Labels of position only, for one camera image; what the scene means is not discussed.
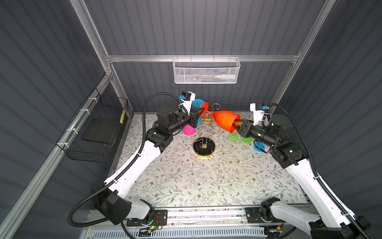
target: floral tablecloth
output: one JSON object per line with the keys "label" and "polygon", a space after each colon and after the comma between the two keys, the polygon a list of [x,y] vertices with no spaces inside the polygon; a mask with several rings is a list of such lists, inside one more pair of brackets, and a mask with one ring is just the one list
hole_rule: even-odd
{"label": "floral tablecloth", "polygon": [[[242,119],[253,118],[251,112],[238,114]],[[146,115],[146,129],[156,119],[155,114]],[[203,136],[210,135],[205,129],[203,132]],[[255,151],[253,143],[245,144],[240,138],[232,141],[223,131],[210,137],[216,144],[214,155],[202,159],[192,148],[197,137],[183,132],[174,136],[136,180],[128,198],[144,199],[155,207],[258,205],[273,196],[286,203],[306,203],[291,175],[270,154]],[[135,114],[117,168],[141,140],[142,115]]]}

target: ventilation grille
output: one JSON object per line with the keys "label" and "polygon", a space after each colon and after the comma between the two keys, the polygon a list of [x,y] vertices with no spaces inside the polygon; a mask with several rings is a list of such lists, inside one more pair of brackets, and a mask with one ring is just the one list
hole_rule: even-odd
{"label": "ventilation grille", "polygon": [[178,61],[174,58],[174,82],[177,84],[234,84],[239,75],[239,59],[228,61]]}
{"label": "ventilation grille", "polygon": [[[194,238],[194,237],[228,237],[250,236],[256,238],[267,237],[264,229],[254,226],[223,226],[204,228],[163,228],[151,233],[151,236],[138,236],[138,229],[128,229],[134,238]],[[94,239],[128,238],[122,229],[117,230],[94,230]]]}

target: metal rail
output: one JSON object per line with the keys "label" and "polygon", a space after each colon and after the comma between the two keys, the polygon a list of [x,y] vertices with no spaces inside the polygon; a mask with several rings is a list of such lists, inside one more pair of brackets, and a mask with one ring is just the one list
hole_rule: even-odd
{"label": "metal rail", "polygon": [[108,62],[172,62],[203,60],[229,61],[239,58],[241,62],[296,62],[298,55],[107,55]]}
{"label": "metal rail", "polygon": [[[106,60],[107,56],[107,50],[102,42],[102,39],[97,31],[96,25],[94,24],[94,21],[89,13],[89,10],[86,7],[84,0],[70,0],[70,3],[72,4],[74,11],[76,12],[78,19],[80,20],[82,27],[85,29],[86,35],[90,40],[90,43],[92,44],[98,59],[100,60],[105,72],[108,70],[111,70],[111,72],[114,75],[114,79],[111,81],[111,84],[117,94],[120,98],[128,99],[123,86],[121,84],[121,81],[118,78],[118,75],[114,69],[114,67]],[[129,101],[129,117],[132,116],[133,110],[130,105]]]}

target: white wire basket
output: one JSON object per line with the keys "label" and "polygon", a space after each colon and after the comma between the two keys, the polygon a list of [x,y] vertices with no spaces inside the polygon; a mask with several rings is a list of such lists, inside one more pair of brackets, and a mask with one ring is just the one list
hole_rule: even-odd
{"label": "white wire basket", "polygon": [[235,84],[240,70],[239,58],[174,58],[176,84]]}

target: black cable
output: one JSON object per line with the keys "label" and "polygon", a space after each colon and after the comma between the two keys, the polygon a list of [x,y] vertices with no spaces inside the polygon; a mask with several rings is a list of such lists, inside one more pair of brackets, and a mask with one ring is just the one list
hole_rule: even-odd
{"label": "black cable", "polygon": [[296,230],[296,227],[294,226],[292,229],[289,230],[289,232],[285,233],[284,235],[278,237],[278,239],[283,239],[289,236],[294,230]]}
{"label": "black cable", "polygon": [[264,110],[264,115],[263,115],[263,118],[261,119],[261,127],[263,127],[263,128],[266,128],[265,123],[264,123],[265,122],[265,117],[267,117],[268,123],[270,121],[269,112],[270,112],[269,107],[268,107],[268,109]]}
{"label": "black cable", "polygon": [[87,196],[86,198],[82,199],[79,203],[77,203],[77,205],[75,205],[72,210],[70,210],[69,214],[68,214],[68,224],[70,226],[74,226],[74,227],[77,227],[77,228],[82,228],[82,227],[86,227],[86,226],[92,226],[92,225],[95,225],[95,224],[98,224],[98,223],[102,223],[104,221],[108,221],[107,218],[102,218],[102,219],[99,219],[99,220],[95,220],[95,221],[90,221],[90,222],[87,222],[87,223],[78,223],[78,222],[75,222],[73,221],[73,215],[74,213],[83,205],[85,204],[87,201],[89,201],[92,197],[95,197],[96,195],[100,194],[101,192],[105,191],[106,189],[108,189],[112,184],[114,184],[115,181],[117,181],[120,177],[122,177],[122,175],[135,163],[135,161],[139,158],[139,154],[142,152],[143,150],[143,147],[144,147],[144,144],[146,142],[146,106],[148,104],[148,102],[154,97],[154,96],[157,96],[157,95],[160,95],[160,94],[164,94],[164,95],[168,95],[168,96],[171,96],[173,98],[175,98],[179,104],[181,104],[181,100],[178,99],[176,96],[172,95],[172,94],[169,94],[169,93],[165,93],[165,92],[160,92],[160,93],[156,93],[152,96],[150,96],[144,106],[143,106],[143,113],[142,113],[142,144],[141,144],[141,147],[139,148],[138,150],[138,154],[135,155],[135,157],[133,158],[133,160],[115,177],[115,180],[111,181],[110,183],[106,184],[105,186],[103,186],[101,189],[99,189],[98,191],[96,191],[95,193]]}
{"label": "black cable", "polygon": [[126,235],[130,238],[130,239],[135,239],[132,235],[130,235],[130,233],[126,230],[126,227],[125,225],[123,224],[123,222],[121,222],[121,226],[122,226],[122,229],[124,230],[124,232],[126,233]]}
{"label": "black cable", "polygon": [[362,230],[362,228],[357,224],[357,222],[353,219],[352,216],[350,216],[349,214],[347,214],[348,212],[346,211],[346,209],[341,205],[341,203],[334,197],[334,195],[329,191],[329,189],[325,186],[325,184],[323,183],[323,181],[321,180],[320,177],[318,177],[318,173],[317,173],[317,170],[316,170],[316,166],[314,165],[314,161],[313,161],[313,157],[312,157],[312,154],[310,153],[310,150],[308,149],[308,146],[306,145],[302,135],[300,134],[300,131],[298,130],[297,128],[297,125],[295,123],[295,121],[292,119],[292,117],[288,114],[288,112],[283,108],[281,107],[279,104],[276,104],[276,103],[272,103],[270,104],[268,107],[270,108],[271,106],[277,106],[279,107],[280,109],[282,109],[284,111],[284,113],[287,115],[287,117],[290,119],[290,121],[292,122],[294,128],[296,129],[296,132],[301,140],[301,142],[303,143],[304,145],[304,148],[306,150],[306,153],[308,154],[308,160],[309,160],[309,163],[310,163],[310,166],[311,166],[311,169],[312,169],[312,173],[313,175],[316,177],[316,180],[318,181],[318,183],[320,184],[320,186],[322,187],[322,189],[325,191],[325,193],[330,197],[330,199],[337,205],[337,207],[341,210],[341,212],[346,215],[346,218],[350,221],[351,224],[353,224],[353,226],[359,231],[359,233],[365,238],[365,239],[370,239],[370,237],[365,233],[365,231]]}
{"label": "black cable", "polygon": [[187,109],[185,108],[184,105],[182,105],[182,101],[180,100],[180,98],[178,98],[177,100],[178,100],[178,102],[179,102],[181,108],[184,110],[184,114],[183,114],[183,112],[182,112],[183,116],[187,116],[187,115],[188,115],[188,111],[187,111]]}

